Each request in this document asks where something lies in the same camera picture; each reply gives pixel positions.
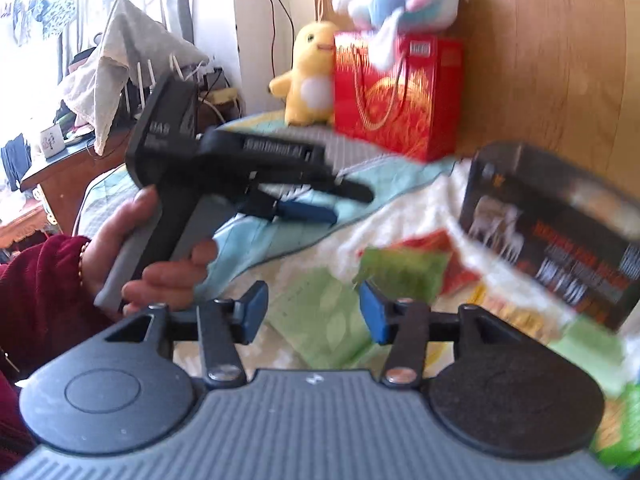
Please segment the red velvet sleeve forearm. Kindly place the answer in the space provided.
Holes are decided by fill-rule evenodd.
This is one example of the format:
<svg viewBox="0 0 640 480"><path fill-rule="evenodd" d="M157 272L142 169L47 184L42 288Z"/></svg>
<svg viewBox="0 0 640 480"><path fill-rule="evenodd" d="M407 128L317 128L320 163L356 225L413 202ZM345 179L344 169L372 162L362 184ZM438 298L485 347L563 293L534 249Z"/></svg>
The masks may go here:
<svg viewBox="0 0 640 480"><path fill-rule="evenodd" d="M1 267L1 470L35 446L18 407L15 383L112 321L82 286L79 263L89 243L55 235Z"/></svg>

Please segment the person left hand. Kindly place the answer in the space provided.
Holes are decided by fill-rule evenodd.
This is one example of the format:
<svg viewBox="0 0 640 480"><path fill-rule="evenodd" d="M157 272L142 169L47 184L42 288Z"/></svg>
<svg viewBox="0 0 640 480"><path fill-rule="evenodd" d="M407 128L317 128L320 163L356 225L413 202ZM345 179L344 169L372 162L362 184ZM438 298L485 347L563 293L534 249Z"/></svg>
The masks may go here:
<svg viewBox="0 0 640 480"><path fill-rule="evenodd" d="M232 212L220 198L169 182L140 191L102 224L80 258L93 304L111 316L151 304L189 307L217 255L213 232Z"/></svg>

